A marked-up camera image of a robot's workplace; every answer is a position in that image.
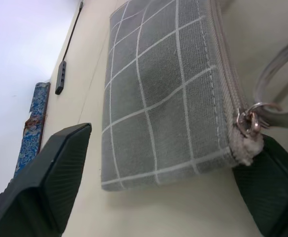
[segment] blue floral pattern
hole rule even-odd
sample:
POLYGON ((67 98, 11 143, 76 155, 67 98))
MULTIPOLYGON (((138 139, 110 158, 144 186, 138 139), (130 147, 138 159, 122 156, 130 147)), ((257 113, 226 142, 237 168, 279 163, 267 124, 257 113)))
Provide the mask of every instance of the blue floral pattern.
POLYGON ((33 160, 40 151, 45 111, 48 101, 50 83, 37 83, 30 107, 30 118, 25 123, 20 153, 14 177, 33 160))

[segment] zipper pull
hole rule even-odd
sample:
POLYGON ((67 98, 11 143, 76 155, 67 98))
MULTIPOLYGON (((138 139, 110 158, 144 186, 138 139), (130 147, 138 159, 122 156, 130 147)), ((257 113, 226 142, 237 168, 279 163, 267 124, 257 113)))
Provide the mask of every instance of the zipper pull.
POLYGON ((282 110, 278 104, 263 102, 256 103, 247 110, 238 109, 236 125, 245 137, 255 139, 262 127, 269 129, 270 125, 255 112, 258 108, 264 106, 274 108, 278 111, 282 110))

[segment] gray pouch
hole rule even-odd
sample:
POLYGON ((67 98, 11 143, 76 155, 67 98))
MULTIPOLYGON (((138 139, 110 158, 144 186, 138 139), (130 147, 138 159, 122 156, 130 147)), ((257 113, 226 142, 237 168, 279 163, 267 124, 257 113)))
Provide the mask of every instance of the gray pouch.
POLYGON ((102 188, 162 185, 263 147, 215 0, 130 0, 110 17, 102 188))

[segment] metal ring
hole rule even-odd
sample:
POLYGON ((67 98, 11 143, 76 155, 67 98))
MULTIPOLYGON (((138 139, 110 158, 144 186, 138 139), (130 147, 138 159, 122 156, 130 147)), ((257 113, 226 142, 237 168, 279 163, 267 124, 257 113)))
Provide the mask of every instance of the metal ring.
POLYGON ((256 104, 250 106, 249 109, 246 110, 246 115, 249 116, 256 109, 258 109, 259 107, 264 107, 264 106, 268 106, 268 107, 274 108, 277 111, 282 111, 282 108, 280 107, 280 105, 278 105, 276 103, 258 102, 256 104))

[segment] gray strap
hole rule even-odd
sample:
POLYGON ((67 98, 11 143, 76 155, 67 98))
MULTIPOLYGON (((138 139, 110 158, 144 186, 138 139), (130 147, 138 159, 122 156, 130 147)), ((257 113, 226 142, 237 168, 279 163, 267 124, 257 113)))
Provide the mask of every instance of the gray strap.
MULTIPOLYGON (((277 71, 288 62, 288 45, 282 49, 278 55, 268 64, 261 73, 256 84, 254 100, 256 103, 262 102, 266 86, 277 73, 277 71)), ((263 118, 270 126, 288 127, 288 112, 276 112, 266 107, 260 107, 256 110, 257 114, 263 118)))

